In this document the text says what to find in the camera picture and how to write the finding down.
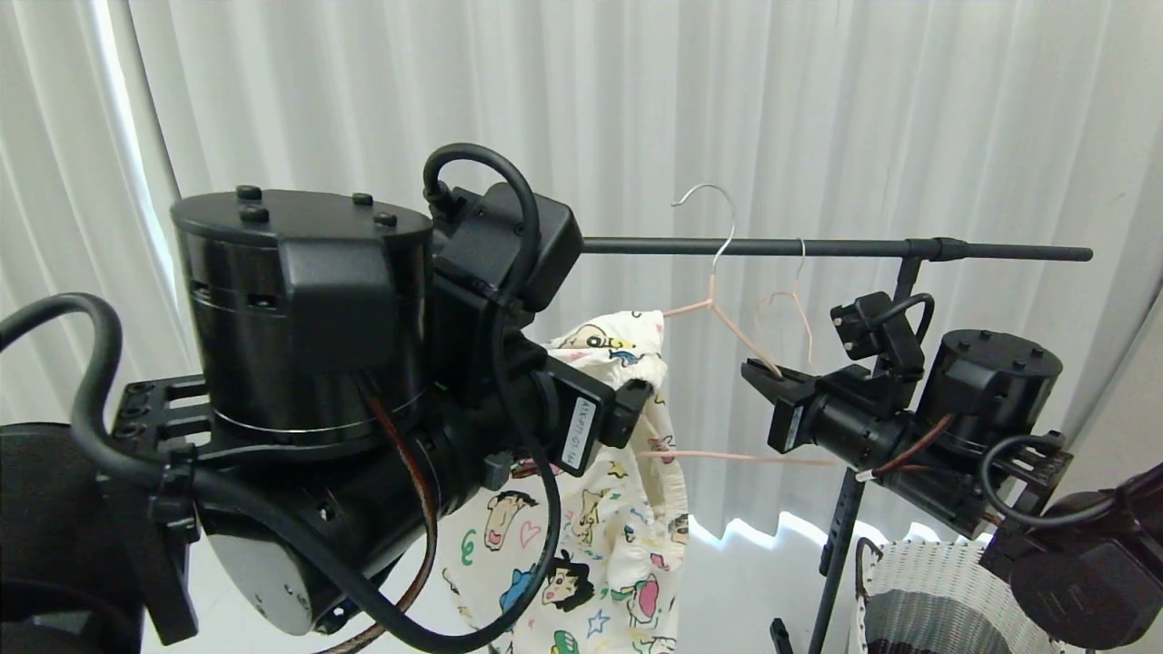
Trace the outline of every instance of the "horizontal bar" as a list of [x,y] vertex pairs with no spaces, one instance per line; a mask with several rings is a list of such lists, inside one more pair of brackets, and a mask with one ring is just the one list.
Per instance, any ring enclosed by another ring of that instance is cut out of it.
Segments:
[[[583,253],[622,255],[713,255],[719,239],[586,237]],[[735,239],[723,251],[733,256],[809,257],[920,257],[932,261],[957,258],[1009,258],[1028,261],[1090,261],[1090,248],[1058,246],[1011,246],[966,243],[956,239],[907,239],[900,241],[813,241],[799,239]]]

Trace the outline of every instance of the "white label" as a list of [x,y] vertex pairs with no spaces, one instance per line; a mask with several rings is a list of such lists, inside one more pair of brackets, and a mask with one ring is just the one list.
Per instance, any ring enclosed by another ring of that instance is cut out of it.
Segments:
[[787,428],[787,442],[784,443],[784,449],[791,450],[795,447],[795,436],[799,434],[799,421],[804,418],[804,406],[797,406],[792,411],[792,426]]
[[573,405],[570,432],[565,435],[565,448],[562,449],[562,463],[575,470],[582,469],[582,457],[585,456],[585,446],[590,442],[590,427],[593,425],[597,410],[597,404],[583,397],[579,397]]

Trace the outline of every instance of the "white curtain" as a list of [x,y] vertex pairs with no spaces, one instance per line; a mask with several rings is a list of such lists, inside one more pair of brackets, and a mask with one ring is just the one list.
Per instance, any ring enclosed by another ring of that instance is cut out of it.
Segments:
[[[169,256],[140,148],[124,121],[126,83],[108,65],[104,6],[0,2],[0,315],[42,297],[107,299],[124,328],[115,389],[188,374]],[[0,357],[0,424],[67,421],[92,329],[70,317]]]
[[[1078,263],[927,264],[934,333],[1009,330],[1066,372],[1044,428],[1080,424],[1132,337],[1161,248],[1113,286],[1163,118],[1163,6],[1136,2],[136,2],[133,21],[181,194],[240,183],[423,207],[420,170],[458,140],[500,150],[588,235],[740,234],[1087,246]],[[488,177],[454,166],[451,183]],[[720,297],[752,327],[756,301],[799,262],[725,260]],[[531,332],[700,299],[706,258],[586,255]],[[800,291],[814,368],[847,363],[827,310],[892,287],[896,262],[812,260]],[[1104,315],[1130,293],[1137,314]],[[790,303],[757,339],[806,367]],[[770,417],[739,378],[748,353],[706,314],[668,327],[676,438],[763,453]],[[936,337],[928,342],[932,354]],[[1111,358],[1087,361],[1099,343]],[[826,525],[840,470],[684,463],[712,531],[779,510]],[[871,493],[866,520],[914,514]]]

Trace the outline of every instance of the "garment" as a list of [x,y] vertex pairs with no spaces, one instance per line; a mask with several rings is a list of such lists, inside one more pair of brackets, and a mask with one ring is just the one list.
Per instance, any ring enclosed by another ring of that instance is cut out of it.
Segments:
[[[594,318],[547,346],[550,356],[619,388],[662,388],[661,312]],[[623,449],[600,446],[582,477],[557,471],[558,554],[538,598],[493,651],[515,654],[668,654],[678,633],[676,600],[686,552],[686,484],[675,457],[670,414],[657,393]],[[548,524],[541,478],[518,461],[498,492],[481,490],[441,521],[443,577],[473,628],[492,621],[528,588]]]

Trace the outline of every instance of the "laundry basket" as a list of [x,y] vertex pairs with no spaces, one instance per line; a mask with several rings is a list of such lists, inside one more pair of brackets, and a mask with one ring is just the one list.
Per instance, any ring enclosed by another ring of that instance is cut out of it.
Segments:
[[976,542],[856,546],[849,654],[1064,654],[977,564]]

